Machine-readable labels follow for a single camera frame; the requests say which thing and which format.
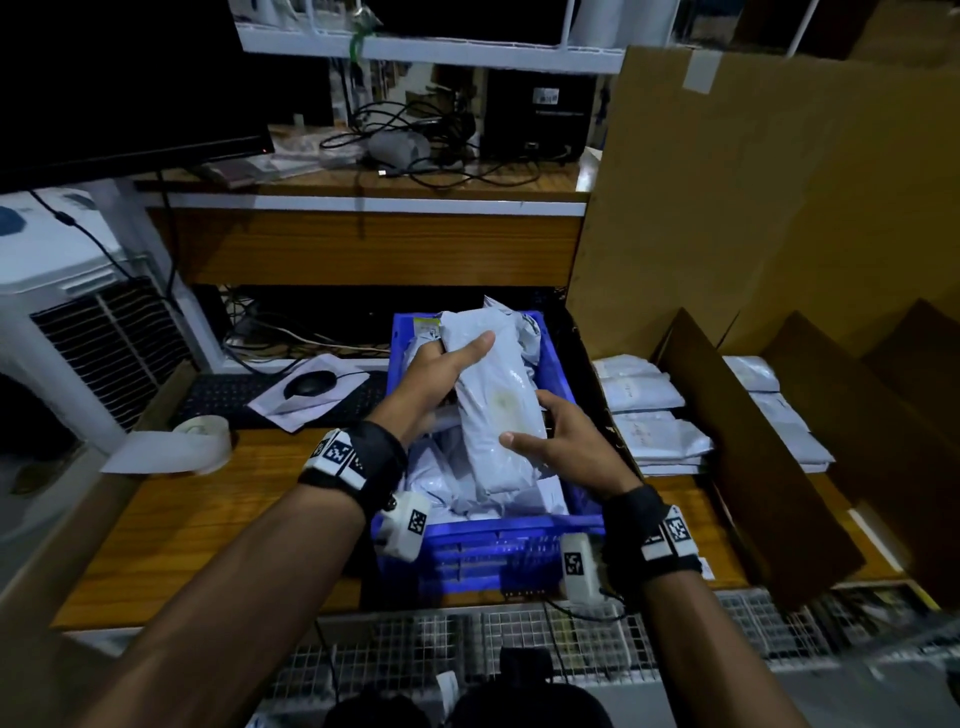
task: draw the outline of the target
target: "computer mouse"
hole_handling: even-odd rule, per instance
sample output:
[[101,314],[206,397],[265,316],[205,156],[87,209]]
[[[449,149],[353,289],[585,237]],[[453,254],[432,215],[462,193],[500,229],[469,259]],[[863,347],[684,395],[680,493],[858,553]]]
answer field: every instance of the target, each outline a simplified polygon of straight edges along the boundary
[[337,386],[337,376],[326,369],[296,376],[283,388],[283,397],[317,397]]

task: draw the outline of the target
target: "person's left hand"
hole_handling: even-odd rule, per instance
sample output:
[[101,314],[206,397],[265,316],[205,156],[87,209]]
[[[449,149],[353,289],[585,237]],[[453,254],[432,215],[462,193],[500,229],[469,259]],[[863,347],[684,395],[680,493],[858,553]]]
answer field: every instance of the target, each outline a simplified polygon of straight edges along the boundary
[[367,419],[409,448],[430,429],[434,410],[453,389],[460,373],[487,355],[493,338],[492,331],[485,331],[462,349],[447,353],[439,341],[424,344],[394,392]]

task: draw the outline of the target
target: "black monitor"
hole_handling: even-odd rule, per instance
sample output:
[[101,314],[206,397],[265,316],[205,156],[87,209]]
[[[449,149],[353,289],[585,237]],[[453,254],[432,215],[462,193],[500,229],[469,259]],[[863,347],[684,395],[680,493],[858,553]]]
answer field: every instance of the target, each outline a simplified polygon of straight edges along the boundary
[[228,0],[13,6],[0,193],[273,151]]

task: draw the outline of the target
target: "blue basket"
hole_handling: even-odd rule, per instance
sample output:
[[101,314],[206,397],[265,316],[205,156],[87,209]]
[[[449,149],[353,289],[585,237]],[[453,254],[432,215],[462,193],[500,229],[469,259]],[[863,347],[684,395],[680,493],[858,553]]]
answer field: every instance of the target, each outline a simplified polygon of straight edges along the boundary
[[[536,384],[574,401],[543,316],[525,311],[540,325],[540,365]],[[403,376],[403,355],[414,338],[414,319],[437,314],[397,313],[390,342],[387,393]],[[380,570],[391,595],[414,598],[475,592],[544,591],[556,588],[564,576],[560,537],[564,533],[603,534],[601,508],[582,488],[563,483],[570,516],[527,516],[427,525],[420,557],[413,564],[382,557]],[[375,534],[380,527],[374,519]]]

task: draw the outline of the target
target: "keyboard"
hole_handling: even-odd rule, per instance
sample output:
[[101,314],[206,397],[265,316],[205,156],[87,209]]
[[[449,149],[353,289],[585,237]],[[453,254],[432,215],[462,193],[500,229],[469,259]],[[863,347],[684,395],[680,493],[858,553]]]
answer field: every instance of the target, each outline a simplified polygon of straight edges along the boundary
[[[267,391],[282,376],[256,375],[199,375],[194,380],[177,413],[170,420],[171,429],[191,417],[220,415],[228,420],[231,429],[270,429],[276,427],[270,420],[258,415],[247,402]],[[363,384],[347,395],[342,402],[322,417],[307,423],[306,427],[347,427],[369,415],[387,396],[387,373],[370,372]]]

